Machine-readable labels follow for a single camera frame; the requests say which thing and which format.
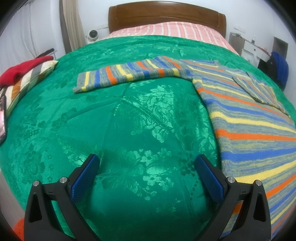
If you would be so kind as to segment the white desk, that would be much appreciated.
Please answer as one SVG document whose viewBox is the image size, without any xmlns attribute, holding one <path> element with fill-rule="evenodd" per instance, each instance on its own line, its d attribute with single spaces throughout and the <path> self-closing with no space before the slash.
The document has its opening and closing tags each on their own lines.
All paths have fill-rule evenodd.
<svg viewBox="0 0 296 241">
<path fill-rule="evenodd" d="M 270 55 L 266 51 L 244 39 L 237 33 L 229 34 L 229 44 L 241 57 L 246 60 L 249 60 L 253 54 L 256 55 L 258 60 L 262 60 L 264 62 L 267 62 L 270 58 Z"/>
</svg>

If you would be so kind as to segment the striped knit sweater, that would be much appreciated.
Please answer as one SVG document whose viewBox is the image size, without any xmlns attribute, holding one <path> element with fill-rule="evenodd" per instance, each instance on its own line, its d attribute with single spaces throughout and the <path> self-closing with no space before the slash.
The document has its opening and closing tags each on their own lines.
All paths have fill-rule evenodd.
<svg viewBox="0 0 296 241">
<path fill-rule="evenodd" d="M 183 148 L 192 146 L 203 135 L 196 126 L 203 117 L 197 115 L 196 106 L 181 109 L 178 104 L 198 94 L 218 141 L 223 173 L 241 181 L 263 179 L 275 235 L 295 208 L 295 122 L 265 82 L 217 61 L 158 56 L 80 73 L 73 91 L 163 77 L 181 78 L 192 86 L 158 85 L 139 95 L 137 103 L 151 116 L 137 115 L 131 134 L 150 130 L 160 143 L 173 136 Z"/>
</svg>

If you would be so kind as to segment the red cloth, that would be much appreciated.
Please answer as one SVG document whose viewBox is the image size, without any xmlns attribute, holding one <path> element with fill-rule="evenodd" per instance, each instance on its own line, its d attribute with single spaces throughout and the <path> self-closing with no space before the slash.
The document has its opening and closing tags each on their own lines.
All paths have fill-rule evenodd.
<svg viewBox="0 0 296 241">
<path fill-rule="evenodd" d="M 17 81 L 20 80 L 26 73 L 28 73 L 34 67 L 47 62 L 52 61 L 53 56 L 43 56 L 29 61 L 25 61 L 21 64 L 15 65 L 7 69 L 0 79 L 1 88 L 6 86 L 14 85 Z"/>
</svg>

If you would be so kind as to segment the pink striped bed sheet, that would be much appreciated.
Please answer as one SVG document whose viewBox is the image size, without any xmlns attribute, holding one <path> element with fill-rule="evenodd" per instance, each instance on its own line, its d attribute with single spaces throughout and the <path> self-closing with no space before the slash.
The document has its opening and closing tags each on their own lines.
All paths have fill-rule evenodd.
<svg viewBox="0 0 296 241">
<path fill-rule="evenodd" d="M 138 27 L 125 28 L 110 33 L 106 39 L 131 36 L 168 36 L 199 41 L 215 46 L 223 47 L 234 54 L 237 52 L 224 37 L 210 27 L 188 22 L 165 22 L 148 24 Z"/>
</svg>

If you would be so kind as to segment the black smartphone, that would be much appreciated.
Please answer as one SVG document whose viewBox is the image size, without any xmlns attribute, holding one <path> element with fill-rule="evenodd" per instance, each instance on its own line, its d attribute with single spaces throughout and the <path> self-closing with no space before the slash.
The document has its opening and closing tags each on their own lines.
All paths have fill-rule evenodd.
<svg viewBox="0 0 296 241">
<path fill-rule="evenodd" d="M 0 111 L 0 145 L 4 143 L 7 136 L 6 126 L 6 96 L 1 97 L 1 111 Z"/>
</svg>

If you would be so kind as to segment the blue and black bag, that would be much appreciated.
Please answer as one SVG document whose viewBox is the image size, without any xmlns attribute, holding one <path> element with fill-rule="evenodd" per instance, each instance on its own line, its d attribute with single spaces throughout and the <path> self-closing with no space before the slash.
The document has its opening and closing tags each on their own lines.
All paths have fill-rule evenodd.
<svg viewBox="0 0 296 241">
<path fill-rule="evenodd" d="M 264 62 L 263 60 L 259 61 L 258 69 L 272 79 L 282 91 L 285 90 L 289 74 L 289 66 L 280 53 L 272 51 L 271 57 L 267 62 Z"/>
</svg>

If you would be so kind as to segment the brown wooden headboard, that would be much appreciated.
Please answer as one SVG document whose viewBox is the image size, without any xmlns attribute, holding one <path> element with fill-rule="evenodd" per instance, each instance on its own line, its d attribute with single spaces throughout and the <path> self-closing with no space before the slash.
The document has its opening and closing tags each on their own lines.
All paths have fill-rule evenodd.
<svg viewBox="0 0 296 241">
<path fill-rule="evenodd" d="M 215 10 L 172 1 L 139 1 L 111 6 L 109 32 L 165 22 L 186 22 L 212 28 L 226 37 L 226 16 Z"/>
</svg>

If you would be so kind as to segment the green floral bedspread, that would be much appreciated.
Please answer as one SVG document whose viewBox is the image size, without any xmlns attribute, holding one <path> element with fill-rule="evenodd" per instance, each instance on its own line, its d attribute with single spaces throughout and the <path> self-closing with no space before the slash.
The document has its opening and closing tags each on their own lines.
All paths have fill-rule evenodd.
<svg viewBox="0 0 296 241">
<path fill-rule="evenodd" d="M 220 149 L 208 111 L 198 94 L 178 108 L 196 106 L 203 135 L 183 148 L 175 137 L 160 143 L 150 130 L 132 135 L 137 115 L 151 116 L 137 103 L 158 85 L 191 82 L 177 77 L 141 80 L 75 93 L 80 73 L 167 56 L 217 61 L 251 73 L 272 87 L 295 122 L 295 108 L 259 69 L 219 46 L 166 36 L 110 38 L 60 58 L 54 71 L 34 86 L 8 117 L 1 146 L 1 171 L 21 208 L 34 181 L 51 183 L 69 175 L 89 154 L 100 169 L 78 209 L 102 240 L 192 240 L 217 208 L 194 168 L 204 154 L 222 170 Z"/>
</svg>

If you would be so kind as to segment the beige curtain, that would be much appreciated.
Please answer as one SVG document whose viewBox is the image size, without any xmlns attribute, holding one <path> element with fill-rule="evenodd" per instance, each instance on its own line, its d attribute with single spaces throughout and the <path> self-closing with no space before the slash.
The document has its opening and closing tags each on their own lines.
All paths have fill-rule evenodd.
<svg viewBox="0 0 296 241">
<path fill-rule="evenodd" d="M 78 3 L 75 0 L 59 1 L 60 26 L 66 54 L 86 45 Z"/>
</svg>

